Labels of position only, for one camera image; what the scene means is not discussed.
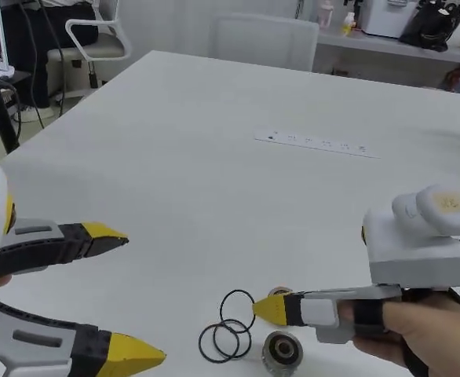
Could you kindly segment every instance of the white plastic cap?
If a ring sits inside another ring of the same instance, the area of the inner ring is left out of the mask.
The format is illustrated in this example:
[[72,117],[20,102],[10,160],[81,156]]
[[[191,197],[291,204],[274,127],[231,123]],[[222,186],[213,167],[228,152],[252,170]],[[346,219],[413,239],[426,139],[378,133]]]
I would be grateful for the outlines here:
[[392,212],[400,227],[415,236],[460,236],[460,192],[433,185],[397,196]]

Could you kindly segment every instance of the black bag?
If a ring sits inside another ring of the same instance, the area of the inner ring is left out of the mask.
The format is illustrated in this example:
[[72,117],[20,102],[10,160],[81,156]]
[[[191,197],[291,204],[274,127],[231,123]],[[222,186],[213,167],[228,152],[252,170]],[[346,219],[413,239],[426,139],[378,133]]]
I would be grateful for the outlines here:
[[432,0],[418,9],[404,28],[400,42],[442,53],[448,49],[447,40],[459,24],[460,6],[448,12]]

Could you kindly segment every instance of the black finger strap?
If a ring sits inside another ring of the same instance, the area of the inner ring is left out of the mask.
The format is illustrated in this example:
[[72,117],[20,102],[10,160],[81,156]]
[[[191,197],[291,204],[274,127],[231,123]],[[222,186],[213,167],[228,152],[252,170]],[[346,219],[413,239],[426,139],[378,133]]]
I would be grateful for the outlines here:
[[385,334],[382,300],[357,300],[354,303],[354,330],[356,335],[371,337]]

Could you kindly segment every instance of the white printer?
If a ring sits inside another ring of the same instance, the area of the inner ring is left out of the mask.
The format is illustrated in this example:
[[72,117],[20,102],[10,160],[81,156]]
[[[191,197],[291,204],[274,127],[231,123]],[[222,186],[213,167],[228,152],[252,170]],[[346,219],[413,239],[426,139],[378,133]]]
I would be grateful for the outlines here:
[[399,38],[417,4],[408,0],[364,0],[359,26],[366,34]]

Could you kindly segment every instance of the chair armrest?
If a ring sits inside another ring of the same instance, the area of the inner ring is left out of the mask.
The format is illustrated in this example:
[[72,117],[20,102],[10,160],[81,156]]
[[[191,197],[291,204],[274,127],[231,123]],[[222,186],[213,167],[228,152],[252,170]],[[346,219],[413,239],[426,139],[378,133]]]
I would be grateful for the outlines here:
[[[119,39],[119,41],[123,44],[125,54],[123,57],[120,58],[96,58],[90,57],[87,52],[85,51],[84,47],[80,44],[78,39],[75,36],[75,33],[72,31],[72,27],[75,25],[86,25],[86,26],[106,26],[110,30],[113,31],[113,34]],[[100,61],[100,60],[123,60],[127,59],[131,54],[131,45],[125,34],[123,33],[122,27],[117,20],[113,21],[104,21],[104,20],[68,20],[66,21],[66,32],[69,34],[71,40],[75,44],[75,47],[80,51],[83,58],[86,61]]]

